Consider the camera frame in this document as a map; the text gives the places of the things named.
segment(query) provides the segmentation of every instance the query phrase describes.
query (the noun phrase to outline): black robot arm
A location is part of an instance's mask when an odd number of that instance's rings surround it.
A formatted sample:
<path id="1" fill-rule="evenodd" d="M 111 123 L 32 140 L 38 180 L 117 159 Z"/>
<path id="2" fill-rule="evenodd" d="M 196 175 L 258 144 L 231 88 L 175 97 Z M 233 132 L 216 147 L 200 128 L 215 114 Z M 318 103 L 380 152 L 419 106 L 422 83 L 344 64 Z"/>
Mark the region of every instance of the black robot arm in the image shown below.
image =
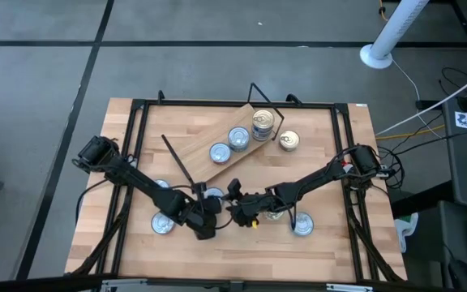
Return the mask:
<path id="1" fill-rule="evenodd" d="M 350 155 L 352 164 L 345 162 L 345 155 Z M 228 186 L 229 194 L 225 199 L 237 203 L 227 210 L 232 214 L 233 221 L 240 226 L 252 227 L 258 224 L 259 213 L 288 210 L 306 193 L 336 180 L 348 178 L 347 187 L 367 189 L 371 185 L 371 178 L 377 175 L 379 168 L 374 150 L 370 146 L 356 145 L 336 154 L 322 169 L 296 182 L 282 182 L 267 187 L 264 194 L 243 195 L 240 192 L 240 182 L 234 179 Z"/>
<path id="2" fill-rule="evenodd" d="M 118 155 L 118 146 L 105 137 L 93 137 L 80 151 L 79 159 L 73 163 L 80 169 L 89 172 L 104 172 L 105 178 L 115 185 L 131 185 L 152 199 L 160 212 L 176 224 L 188 225 L 196 233 L 198 239 L 215 236 L 216 217 L 221 211 L 217 200 L 207 200 L 199 204 L 183 191 L 158 186 L 147 175 L 131 166 L 125 157 Z M 204 184 L 197 184 L 193 191 L 206 189 Z"/>

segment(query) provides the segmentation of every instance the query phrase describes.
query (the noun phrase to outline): white cable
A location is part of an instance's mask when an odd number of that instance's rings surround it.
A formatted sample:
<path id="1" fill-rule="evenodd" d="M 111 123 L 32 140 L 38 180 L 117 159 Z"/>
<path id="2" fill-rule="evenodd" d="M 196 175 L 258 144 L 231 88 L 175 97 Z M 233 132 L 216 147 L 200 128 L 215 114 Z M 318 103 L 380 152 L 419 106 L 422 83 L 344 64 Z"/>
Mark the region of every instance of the white cable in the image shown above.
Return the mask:
<path id="1" fill-rule="evenodd" d="M 400 126 L 400 125 L 404 124 L 405 122 L 408 122 L 408 121 L 411 120 L 412 118 L 416 118 L 416 117 L 418 117 L 418 116 L 424 114 L 425 112 L 427 112 L 427 111 L 429 111 L 429 110 L 432 110 L 432 109 L 434 109 L 435 107 L 437 107 L 437 106 L 439 106 L 439 105 L 442 105 L 444 102 L 446 102 L 446 101 L 452 99 L 452 98 L 455 97 L 457 94 L 461 93 L 465 88 L 467 88 L 467 84 L 466 84 L 465 86 L 459 88 L 459 89 L 458 89 L 457 91 L 455 91 L 454 93 L 452 93 L 452 95 L 450 95 L 449 97 L 444 98 L 442 101 L 439 101 L 438 103 L 434 104 L 433 106 L 429 107 L 428 109 L 425 109 L 425 110 L 423 110 L 422 112 L 417 113 L 417 114 L 413 115 L 413 116 L 410 117 L 410 118 L 406 118 L 406 119 L 404 119 L 403 121 L 401 121 L 401 122 L 399 122 L 399 123 L 397 123 L 397 124 L 395 124 L 395 125 L 393 125 L 393 126 L 391 126 L 391 127 L 388 127 L 387 129 L 381 131 L 380 133 L 378 133 L 378 134 L 376 134 L 376 135 L 382 135 L 382 134 L 384 134 L 384 133 L 390 131 L 391 129 L 393 129 L 393 128 L 397 127 L 397 126 Z"/>
<path id="2" fill-rule="evenodd" d="M 421 97 L 419 96 L 419 91 L 418 91 L 418 86 L 415 84 L 415 82 L 410 78 L 410 76 L 408 74 L 406 74 L 406 72 L 399 66 L 399 64 L 396 62 L 396 60 L 392 60 L 394 62 L 394 64 L 396 64 L 397 66 L 397 69 L 399 69 L 405 76 L 406 78 L 410 81 L 410 83 L 413 85 L 413 89 L 415 89 L 415 94 L 418 96 L 418 101 L 421 100 Z M 421 120 L 421 122 L 425 125 L 425 127 L 430 130 L 430 132 L 432 132 L 432 134 L 436 135 L 438 138 L 442 138 L 441 136 L 437 135 L 437 133 L 434 132 L 434 130 L 432 130 L 428 124 L 425 122 L 425 120 L 423 120 L 421 118 L 421 116 L 418 116 L 418 118 Z"/>

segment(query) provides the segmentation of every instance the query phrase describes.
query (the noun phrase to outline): black metal frame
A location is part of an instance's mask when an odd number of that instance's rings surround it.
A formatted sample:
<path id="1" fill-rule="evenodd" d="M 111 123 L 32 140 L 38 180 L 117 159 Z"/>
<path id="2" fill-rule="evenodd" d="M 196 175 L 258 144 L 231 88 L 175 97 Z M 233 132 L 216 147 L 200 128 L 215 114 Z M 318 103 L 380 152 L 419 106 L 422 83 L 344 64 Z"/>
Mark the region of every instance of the black metal frame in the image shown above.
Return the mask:
<path id="1" fill-rule="evenodd" d="M 399 2 L 398 0 L 383 0 L 384 2 Z M 467 36 L 467 20 L 462 14 L 455 0 L 431 0 L 429 3 L 449 4 L 452 5 L 457 18 L 461 22 L 462 28 Z M 75 125 L 82 108 L 86 91 L 88 89 L 89 80 L 91 79 L 92 71 L 95 66 L 96 57 L 100 47 L 310 47 L 310 48 L 359 48 L 371 43 L 371 41 L 103 41 L 103 36 L 109 22 L 109 17 L 114 6 L 114 0 L 107 0 L 104 14 L 102 15 L 101 23 L 93 41 L 9 41 L 0 40 L 0 46 L 17 46 L 17 47 L 91 47 L 91 53 L 88 57 L 88 62 L 84 69 L 80 82 L 79 91 L 73 103 L 73 110 L 67 119 L 65 131 L 62 133 L 62 139 L 54 156 L 52 166 L 48 172 L 45 185 L 41 192 L 41 204 L 39 211 L 35 217 L 32 231 L 28 236 L 25 248 L 23 250 L 21 261 L 16 266 L 16 279 L 23 280 L 28 278 L 32 262 L 36 254 L 36 249 L 41 239 L 42 231 L 45 226 L 46 218 L 50 206 L 53 202 L 55 190 L 62 172 L 64 161 L 68 148 L 71 143 L 71 138 L 75 130 Z M 397 48 L 459 48 L 467 49 L 467 42 L 399 42 Z M 294 96 L 288 96 L 287 101 L 294 101 Z M 163 101 L 165 105 L 185 105 L 187 101 Z M 208 101 L 194 101 L 194 105 L 212 106 Z M 240 106 L 241 101 L 221 101 L 213 106 Z M 264 105 L 258 102 L 252 102 L 254 107 L 263 107 Z M 301 107 L 302 103 L 289 102 L 274 102 L 279 108 L 294 108 Z M 320 104 L 307 104 L 306 108 L 322 109 Z"/>
<path id="2" fill-rule="evenodd" d="M 342 144 L 341 144 L 341 133 L 340 133 L 340 125 L 338 123 L 338 114 L 342 114 L 342 118 L 344 120 L 345 124 L 345 134 L 347 137 L 347 141 L 349 142 L 349 145 L 353 144 L 353 133 L 352 133 L 352 128 L 350 126 L 350 118 L 349 118 L 349 110 L 348 106 L 346 104 L 328 104 L 328 103 L 303 103 L 299 99 L 296 98 L 294 95 L 288 95 L 288 100 L 286 102 L 271 102 L 261 91 L 260 89 L 256 86 L 256 84 L 251 84 L 250 88 L 256 88 L 259 90 L 261 95 L 267 99 L 269 103 L 272 104 L 272 107 L 277 111 L 277 113 L 280 113 L 278 108 L 298 108 L 298 109 L 318 109 L 318 110 L 329 110 L 331 114 L 331 120 L 332 120 L 332 127 L 333 127 L 333 136 L 335 140 L 335 145 L 336 145 L 336 150 L 339 152 L 342 149 Z M 142 105 L 144 107 L 144 111 L 142 113 L 142 120 L 140 123 L 140 130 L 138 133 L 138 138 L 137 138 L 137 144 L 135 146 L 135 159 L 139 160 L 139 154 L 140 154 L 140 149 L 141 149 L 141 143 L 144 140 L 144 129 L 145 129 L 145 122 L 147 121 L 147 115 L 148 115 L 148 108 L 150 105 L 185 105 L 185 106 L 228 106 L 228 107 L 239 107 L 245 105 L 247 102 L 249 102 L 252 106 L 255 108 L 261 108 L 261 107 L 268 107 L 267 102 L 253 102 L 248 98 L 247 101 L 193 101 L 193 100 L 167 100 L 165 99 L 165 95 L 163 92 L 159 92 L 158 94 L 158 99 L 156 100 L 134 100 L 133 104 L 131 106 L 131 112 L 130 112 L 130 117 L 129 121 L 127 123 L 127 129 L 126 133 L 131 133 L 132 127 L 134 125 L 134 117 L 136 116 L 136 110 L 138 110 L 138 105 Z M 128 138 L 127 140 L 124 140 L 124 145 L 127 146 L 129 144 L 129 140 L 131 139 L 131 135 L 126 135 Z M 122 154 L 126 153 L 125 147 L 122 149 Z M 127 188 L 127 194 L 129 195 L 129 198 L 132 195 L 132 187 Z M 119 194 L 119 189 L 117 191 L 116 199 L 118 200 L 118 194 Z M 345 202 L 345 207 L 346 208 L 352 208 L 352 203 L 350 200 L 350 191 L 347 188 L 343 188 L 343 196 L 344 196 L 344 202 Z M 358 197 L 360 202 L 364 203 L 363 198 Z M 111 204 L 109 206 L 108 210 L 108 218 L 114 218 L 114 214 L 116 214 L 116 204 Z M 368 216 L 366 212 L 366 205 L 365 204 L 359 204 L 359 212 L 360 216 L 362 218 L 362 227 L 365 230 L 366 233 L 370 234 L 370 226 L 368 223 Z M 352 251 L 352 257 L 353 257 L 353 263 L 354 263 L 354 274 L 357 279 L 357 281 L 363 281 L 365 280 L 363 277 L 363 271 L 362 271 L 362 262 L 360 259 L 360 254 L 359 254 L 359 247 L 358 247 L 358 237 L 354 233 L 353 228 L 349 224 L 349 216 L 347 216 L 347 227 L 349 230 L 349 241 L 350 241 L 350 246 L 351 246 L 351 251 Z M 123 225 L 122 228 L 120 229 L 120 234 L 118 236 L 117 240 L 117 245 L 115 247 L 114 251 L 114 257 L 113 257 L 113 264 L 112 264 L 112 269 L 111 273 L 118 275 L 118 269 L 119 269 L 119 262 L 121 259 L 122 255 L 122 249 L 124 246 L 124 241 L 125 241 L 125 233 L 126 233 L 126 225 Z M 99 263 L 103 263 L 105 261 L 105 254 L 100 258 Z M 377 268 L 375 266 L 375 263 L 372 260 L 369 260 L 369 267 L 371 270 L 371 278 L 372 280 L 379 280 L 379 276 L 377 273 Z M 97 269 L 97 273 L 103 273 L 103 269 Z M 215 281 L 215 280 L 198 280 L 198 279 L 148 279 L 150 285 L 170 285 L 170 286 L 202 286 L 202 287 L 221 287 L 221 288 L 229 288 L 231 285 L 235 285 L 231 281 Z M 251 286 L 251 284 L 256 283 L 258 287 L 268 287 L 268 288 L 276 288 L 277 286 L 281 286 L 285 284 L 285 282 L 280 282 L 280 281 L 242 281 L 241 287 L 246 288 L 247 286 Z M 294 285 L 296 287 L 298 282 L 289 282 L 289 285 Z M 321 285 L 326 285 L 326 283 L 307 283 L 305 286 L 312 288 L 315 287 L 316 289 L 319 288 Z"/>

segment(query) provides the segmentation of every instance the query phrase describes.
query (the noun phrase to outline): metal can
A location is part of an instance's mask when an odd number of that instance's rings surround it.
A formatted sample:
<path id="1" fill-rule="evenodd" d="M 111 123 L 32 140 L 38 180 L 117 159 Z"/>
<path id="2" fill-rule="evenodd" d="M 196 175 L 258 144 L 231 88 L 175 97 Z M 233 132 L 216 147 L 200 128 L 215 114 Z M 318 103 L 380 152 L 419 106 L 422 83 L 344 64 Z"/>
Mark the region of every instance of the metal can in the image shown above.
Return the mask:
<path id="1" fill-rule="evenodd" d="M 300 143 L 300 137 L 298 137 L 297 133 L 293 131 L 285 131 L 281 134 L 279 145 L 285 151 L 293 151 L 298 147 L 298 143 Z"/>
<path id="2" fill-rule="evenodd" d="M 279 220 L 282 215 L 284 214 L 284 212 L 277 212 L 277 213 L 274 213 L 274 212 L 264 212 L 264 216 L 266 217 L 266 219 L 268 219 L 269 221 L 277 221 Z"/>
<path id="3" fill-rule="evenodd" d="M 311 218 L 311 216 L 309 216 L 308 213 L 297 213 L 297 222 L 293 233 L 295 233 L 298 236 L 306 236 L 311 234 L 314 228 L 315 223 L 313 222 L 313 218 Z"/>
<path id="4" fill-rule="evenodd" d="M 228 133 L 228 144 L 235 152 L 243 152 L 248 148 L 250 132 L 244 127 L 234 127 Z"/>
<path id="5" fill-rule="evenodd" d="M 174 229 L 174 221 L 158 212 L 152 217 L 151 227 L 158 234 L 167 234 Z"/>
<path id="6" fill-rule="evenodd" d="M 215 143 L 210 147 L 210 159 L 217 164 L 225 164 L 230 159 L 230 148 L 224 143 Z"/>
<path id="7" fill-rule="evenodd" d="M 167 181 L 163 180 L 163 179 L 157 179 L 154 182 L 157 183 L 158 186 L 163 187 L 163 188 L 169 188 L 170 187 L 169 183 Z"/>
<path id="8" fill-rule="evenodd" d="M 253 139 L 258 141 L 265 141 L 272 134 L 273 123 L 275 118 L 273 114 L 267 110 L 257 110 L 253 114 L 253 124 L 251 126 L 251 134 Z"/>
<path id="9" fill-rule="evenodd" d="M 209 196 L 214 196 L 221 202 L 221 204 L 224 203 L 224 201 L 221 200 L 223 195 L 225 195 L 225 193 L 218 187 L 211 187 L 204 192 L 205 199 L 208 198 Z"/>

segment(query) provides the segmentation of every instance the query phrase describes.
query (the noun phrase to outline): butcher block tabletop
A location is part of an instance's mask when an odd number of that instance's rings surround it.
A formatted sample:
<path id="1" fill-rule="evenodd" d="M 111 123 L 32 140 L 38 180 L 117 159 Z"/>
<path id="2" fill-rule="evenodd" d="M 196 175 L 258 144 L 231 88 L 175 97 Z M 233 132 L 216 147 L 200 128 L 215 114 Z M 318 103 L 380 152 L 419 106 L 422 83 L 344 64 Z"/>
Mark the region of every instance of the butcher block tabletop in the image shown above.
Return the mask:
<path id="1" fill-rule="evenodd" d="M 112 98 L 101 135 L 117 139 L 122 145 L 132 99 Z M 170 185 L 188 184 L 176 161 L 165 146 L 164 134 L 171 144 L 187 141 L 206 127 L 219 122 L 234 107 L 151 105 L 138 168 L 149 178 L 164 179 Z M 327 109 L 280 109 L 285 116 L 282 131 L 296 131 L 300 145 L 285 152 L 278 140 L 270 141 L 208 181 L 208 187 L 226 187 L 233 178 L 242 184 L 241 191 L 263 192 L 265 187 L 293 182 L 324 167 L 336 154 L 330 111 Z M 133 130 L 131 149 L 139 127 L 139 115 Z M 355 143 L 376 148 L 369 109 L 349 104 L 349 116 Z M 339 115 L 344 147 L 347 147 L 344 124 Z M 103 174 L 91 174 L 88 185 L 102 180 Z M 373 183 L 385 188 L 377 178 Z M 101 239 L 113 185 L 106 182 L 84 198 L 75 229 L 66 271 L 78 268 Z M 125 193 L 122 188 L 121 200 Z M 394 220 L 388 197 L 371 188 L 366 193 L 366 207 L 374 244 L 394 271 L 406 279 Z M 134 190 L 119 276 L 178 279 L 214 279 L 245 281 L 337 281 L 354 282 L 349 232 L 345 217 L 341 182 L 330 182 L 304 196 L 298 212 L 309 213 L 315 223 L 306 237 L 292 234 L 287 214 L 278 221 L 259 216 L 257 229 L 239 227 L 234 222 L 218 230 L 216 237 L 199 241 L 192 230 L 176 225 L 167 235 L 151 228 L 158 212 L 149 197 Z M 218 225 L 229 219 L 227 212 L 218 215 Z M 105 272 L 110 271 L 115 241 L 108 249 Z M 370 279 L 365 247 L 359 243 L 365 278 Z"/>

